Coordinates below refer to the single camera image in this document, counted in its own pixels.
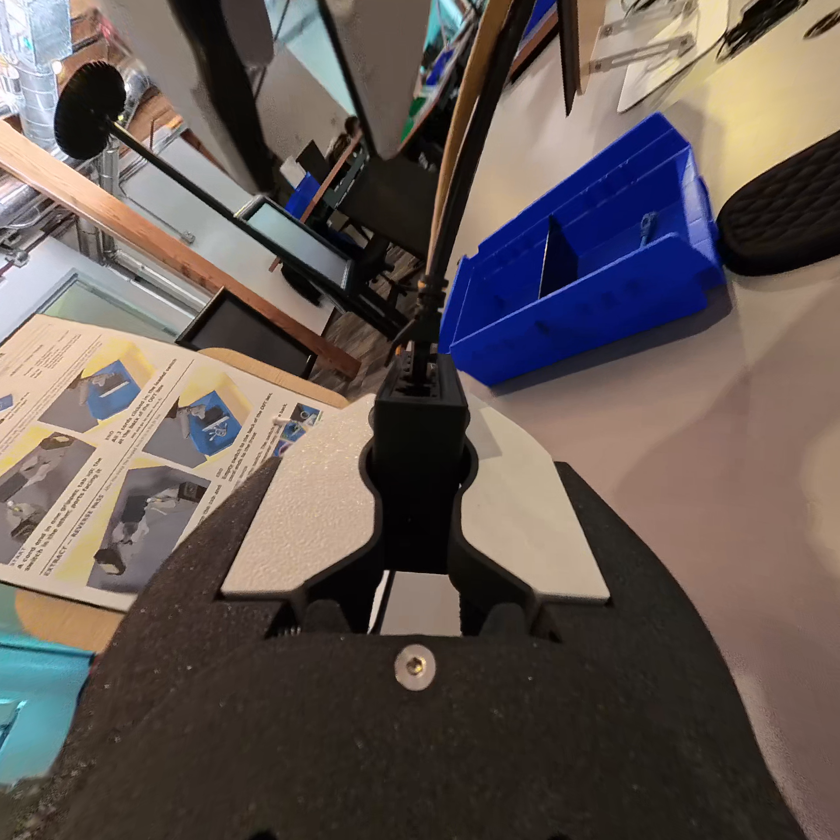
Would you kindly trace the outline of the black disc on pole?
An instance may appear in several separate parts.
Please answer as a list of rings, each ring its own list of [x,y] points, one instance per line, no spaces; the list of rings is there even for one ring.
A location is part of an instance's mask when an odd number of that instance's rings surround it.
[[[261,131],[246,71],[242,66],[232,70],[212,68],[211,79],[211,103],[235,141],[247,174],[257,190],[269,192],[275,185],[271,154]],[[68,156],[90,159],[104,151],[110,140],[117,140],[274,256],[280,257],[279,247],[267,235],[143,146],[122,126],[120,117],[126,100],[124,80],[115,66],[100,60],[83,65],[68,80],[56,105],[54,129],[59,148]]]

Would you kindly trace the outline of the wooden beam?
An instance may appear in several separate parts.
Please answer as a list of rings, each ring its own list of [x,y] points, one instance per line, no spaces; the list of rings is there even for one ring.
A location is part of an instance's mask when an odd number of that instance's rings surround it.
[[[87,219],[103,233],[139,250],[156,265],[206,291],[229,290],[303,344],[320,358],[323,365],[345,378],[352,380],[358,375],[361,363],[353,356],[156,227],[68,164],[58,161],[6,121],[1,122],[1,166],[38,193]]]

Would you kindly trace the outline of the instruction sheet board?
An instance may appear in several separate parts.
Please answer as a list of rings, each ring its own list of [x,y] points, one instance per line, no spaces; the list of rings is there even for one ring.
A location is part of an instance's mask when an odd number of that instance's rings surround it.
[[[2,636],[98,652],[173,550],[348,400],[228,349],[37,314],[2,342]]]

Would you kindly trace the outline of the black network switch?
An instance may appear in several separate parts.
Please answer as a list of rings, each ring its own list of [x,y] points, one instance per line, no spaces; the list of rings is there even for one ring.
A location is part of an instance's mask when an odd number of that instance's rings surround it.
[[[414,354],[394,358],[375,396],[369,469],[382,503],[386,569],[446,574],[469,409],[451,356],[422,358],[419,380]]]

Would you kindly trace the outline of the framed monitor on stand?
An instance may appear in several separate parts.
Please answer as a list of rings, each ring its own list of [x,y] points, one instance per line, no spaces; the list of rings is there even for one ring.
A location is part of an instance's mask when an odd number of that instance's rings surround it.
[[[341,313],[352,310],[353,261],[267,196],[253,197],[234,214],[241,230],[294,270]]]

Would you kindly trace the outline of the black mesh wrist rest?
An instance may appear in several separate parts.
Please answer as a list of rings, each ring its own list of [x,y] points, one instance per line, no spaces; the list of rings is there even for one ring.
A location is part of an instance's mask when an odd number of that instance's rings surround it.
[[[743,277],[778,275],[839,254],[839,132],[739,188],[717,216],[717,251]]]

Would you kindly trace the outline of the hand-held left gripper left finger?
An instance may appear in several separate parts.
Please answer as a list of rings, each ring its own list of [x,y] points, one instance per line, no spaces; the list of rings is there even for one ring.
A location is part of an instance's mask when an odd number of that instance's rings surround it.
[[[310,428],[282,456],[222,583],[228,600],[338,603],[366,634],[383,575],[382,504],[366,472],[375,396]]]

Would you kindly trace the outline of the blue plastic bin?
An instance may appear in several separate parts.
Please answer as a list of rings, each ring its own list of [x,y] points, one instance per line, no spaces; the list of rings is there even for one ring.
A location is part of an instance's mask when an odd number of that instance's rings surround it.
[[[459,262],[438,351],[495,385],[707,306],[725,276],[690,142],[647,116]]]

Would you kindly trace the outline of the small blue storage bin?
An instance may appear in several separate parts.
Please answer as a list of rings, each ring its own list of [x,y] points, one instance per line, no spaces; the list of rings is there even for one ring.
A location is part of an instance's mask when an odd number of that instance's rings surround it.
[[[292,217],[302,220],[308,207],[318,194],[321,184],[309,172],[305,172],[294,192],[284,205],[285,211]]]

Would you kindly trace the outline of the dark monitor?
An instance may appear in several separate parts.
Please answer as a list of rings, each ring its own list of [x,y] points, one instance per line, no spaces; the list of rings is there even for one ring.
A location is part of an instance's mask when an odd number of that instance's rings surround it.
[[[227,289],[218,291],[175,338],[191,351],[222,349],[244,354],[307,380],[317,355]]]

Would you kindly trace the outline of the silver air duct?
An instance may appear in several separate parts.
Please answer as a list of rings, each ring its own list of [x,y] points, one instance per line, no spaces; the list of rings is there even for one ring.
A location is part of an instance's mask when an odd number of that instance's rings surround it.
[[[25,137],[56,148],[57,76],[73,52],[69,1],[2,1],[5,81]]]

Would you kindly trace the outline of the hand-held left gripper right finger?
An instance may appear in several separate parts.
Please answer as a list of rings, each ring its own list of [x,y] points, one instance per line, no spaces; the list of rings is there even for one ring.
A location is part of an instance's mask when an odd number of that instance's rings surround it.
[[[448,578],[463,634],[512,604],[534,627],[548,606],[605,606],[611,595],[548,451],[508,417],[470,403],[464,477],[448,536]]]

